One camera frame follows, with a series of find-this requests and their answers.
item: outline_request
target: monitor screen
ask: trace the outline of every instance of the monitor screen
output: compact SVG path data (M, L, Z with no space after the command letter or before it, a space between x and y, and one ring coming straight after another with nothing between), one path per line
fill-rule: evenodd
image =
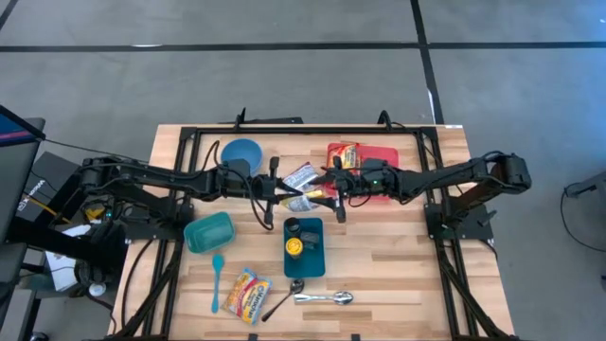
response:
M0 105L0 147L23 144L44 139L40 130Z

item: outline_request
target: food package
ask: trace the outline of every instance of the food package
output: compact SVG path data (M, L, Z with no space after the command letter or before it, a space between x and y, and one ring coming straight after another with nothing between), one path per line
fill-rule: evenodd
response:
M250 269L244 268L225 300L223 309L255 326L258 316L261 314L263 302L271 288L271 280L260 278Z
M334 156L341 157L343 169L360 167L360 155L357 146L357 143L352 143L329 150L328 167L334 168ZM358 173L357 170L352 170L351 172L354 174Z
M305 195L282 200L280 204L287 207L291 212L306 212L318 207L318 204L309 200L309 198L323 198L325 196L322 189L316 189L315 186L310 185L310 181L316 177L318 177L318 174L309 162L293 171L282 181L284 184L304 192Z

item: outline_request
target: gray floor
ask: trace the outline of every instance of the gray floor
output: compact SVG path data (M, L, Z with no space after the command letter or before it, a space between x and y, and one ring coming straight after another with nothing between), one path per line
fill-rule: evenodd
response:
M8 0L0 0L0 7ZM430 42L606 40L606 4L573 0L422 0ZM415 41L407 0L19 0L0 45ZM533 189L491 203L499 266L516 332L536 340L606 334L606 255L563 230L561 189L606 171L606 50L432 51L446 123L472 154L523 156ZM382 110L432 123L416 50L0 54L0 103L45 117L69 143L146 158L159 123L301 116L372 122ZM87 153L45 145L79 161ZM583 240L606 248L596 195L565 203ZM37 330L101 337L107 312L85 299L43 303ZM0 339L9 340L5 324Z

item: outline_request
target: teal container lid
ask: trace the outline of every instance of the teal container lid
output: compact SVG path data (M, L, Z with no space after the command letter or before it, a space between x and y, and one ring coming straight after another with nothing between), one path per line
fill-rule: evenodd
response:
M204 253L233 242L236 229L229 215L219 212L187 224L183 235L189 251Z

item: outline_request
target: wooden table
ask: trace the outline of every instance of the wooden table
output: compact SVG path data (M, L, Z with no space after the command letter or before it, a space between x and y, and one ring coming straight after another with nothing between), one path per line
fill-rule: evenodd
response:
M151 164L172 169L181 125L160 125L153 144ZM462 128L438 126L440 148L445 165L470 158ZM198 165L213 141L223 146L241 135L203 135ZM263 149L267 172L271 156L280 157L278 176L285 176L310 161L326 164L331 142L355 141L373 146L392 147L400 155L400 168L420 171L416 140L409 135L247 135ZM165 189L150 188L156 195ZM306 279L305 293L329 295L348 290L354 303L336 306L331 302L301 303L287 300L267 323L252 327L234 315L220 310L210 312L213 289L211 255L195 255L184 250L169 338L246 339L257 333L259 339L449 339L444 296L439 280L436 250L427 237L421 196L406 206L395 201L370 201L359 208L347 208L348 221L338 224L334 213L323 207L293 214L276 208L276 230L267 233L256 221L246 200L219 199L213 203L194 201L196 217L217 211L230 214L237 229L234 242L221 252L225 267L221 275L220 302L223 303L242 268L249 267L269 277L274 287L263 311L271 309L288 292L290 281L283 274L281 223L288 217L320 217L324 222L326 275ZM119 323L122 291L126 274L143 242L133 243L124 265L114 317ZM150 289L158 242L146 251L135 269L129 288L126 311L131 316ZM513 333L508 305L494 255L478 241L463 241L465 265L472 293L502 330ZM462 303L457 310L461 331L465 332ZM156 307L153 331L159 332L164 295Z

